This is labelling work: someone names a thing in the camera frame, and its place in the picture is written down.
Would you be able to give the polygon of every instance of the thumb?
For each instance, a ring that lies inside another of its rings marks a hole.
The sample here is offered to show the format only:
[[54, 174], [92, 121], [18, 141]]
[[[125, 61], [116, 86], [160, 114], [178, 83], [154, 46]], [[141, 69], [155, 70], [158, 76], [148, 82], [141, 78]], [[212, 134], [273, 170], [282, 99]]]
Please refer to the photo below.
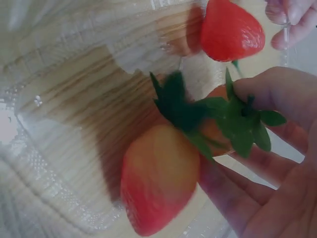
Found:
[[274, 67], [254, 78], [237, 80], [234, 89], [243, 101], [252, 94], [255, 108], [277, 110], [307, 132], [317, 119], [317, 77], [314, 75]]

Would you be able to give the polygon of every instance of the artificial strawberry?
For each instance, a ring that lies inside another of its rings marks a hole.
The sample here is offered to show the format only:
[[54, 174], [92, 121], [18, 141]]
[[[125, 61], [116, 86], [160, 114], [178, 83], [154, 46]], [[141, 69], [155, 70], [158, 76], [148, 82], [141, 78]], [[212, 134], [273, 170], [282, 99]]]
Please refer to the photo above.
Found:
[[199, 152], [172, 125], [135, 140], [123, 160], [121, 198], [140, 236], [164, 228], [187, 204], [199, 176]]
[[256, 143], [270, 150], [262, 124], [285, 123], [278, 113], [255, 111], [239, 100], [227, 70], [226, 86], [207, 98], [191, 102], [185, 97], [180, 71], [167, 76], [163, 86], [151, 74], [154, 102], [170, 124], [157, 125], [137, 138], [123, 159], [121, 198], [134, 230], [150, 236], [164, 228], [186, 206], [199, 177], [200, 155], [236, 150], [247, 157]]
[[215, 61], [234, 61], [261, 51], [265, 33], [250, 13], [230, 0], [209, 0], [201, 45]]

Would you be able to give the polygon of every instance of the green strawberry calyx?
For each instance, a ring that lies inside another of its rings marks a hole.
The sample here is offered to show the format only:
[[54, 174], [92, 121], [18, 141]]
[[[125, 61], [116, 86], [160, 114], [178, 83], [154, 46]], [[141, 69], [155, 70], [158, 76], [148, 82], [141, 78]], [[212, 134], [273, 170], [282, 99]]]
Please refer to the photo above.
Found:
[[[233, 61], [232, 64], [242, 75], [238, 63]], [[254, 143], [264, 151], [271, 151], [271, 141], [265, 124], [279, 126], [286, 123], [286, 118], [276, 111], [255, 110], [252, 107], [254, 95], [249, 95], [246, 102], [240, 100], [234, 92], [228, 68], [225, 74], [228, 101], [222, 97], [190, 101], [186, 97], [181, 71], [167, 75], [162, 84], [152, 73], [150, 76], [157, 94], [154, 102], [159, 112], [210, 160], [213, 160], [213, 157], [208, 144], [220, 148], [226, 146], [200, 132], [200, 126], [207, 118], [215, 119], [222, 134], [230, 140], [233, 149], [243, 158], [249, 157]]]

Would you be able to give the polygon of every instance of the plastic wrap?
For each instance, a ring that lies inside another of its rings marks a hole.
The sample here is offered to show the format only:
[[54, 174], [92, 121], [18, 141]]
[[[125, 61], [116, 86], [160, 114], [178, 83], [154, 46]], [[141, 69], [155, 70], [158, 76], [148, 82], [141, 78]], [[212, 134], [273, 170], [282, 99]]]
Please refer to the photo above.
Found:
[[[159, 117], [148, 72], [182, 69], [195, 99], [224, 82], [225, 64], [194, 49], [207, 1], [1, 4], [0, 195], [11, 221], [2, 223], [4, 234], [137, 237], [119, 201], [119, 178], [125, 148]], [[266, 31], [265, 49], [240, 63], [245, 75], [286, 65], [288, 50], [269, 44], [281, 26], [268, 20], [267, 3], [237, 4]], [[253, 176], [227, 156], [220, 160]], [[154, 237], [224, 238], [230, 232], [198, 188]]]

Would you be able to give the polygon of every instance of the red strawberry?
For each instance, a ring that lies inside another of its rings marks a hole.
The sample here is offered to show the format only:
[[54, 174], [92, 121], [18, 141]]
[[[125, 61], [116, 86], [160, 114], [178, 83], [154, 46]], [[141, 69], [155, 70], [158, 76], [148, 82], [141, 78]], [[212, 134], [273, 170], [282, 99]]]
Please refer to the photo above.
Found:
[[199, 152], [171, 125], [152, 127], [123, 159], [121, 198], [140, 236], [164, 228], [185, 207], [199, 177]]
[[245, 9], [229, 0], [210, 0], [201, 45], [215, 61], [234, 61], [261, 51], [265, 34], [261, 24]]

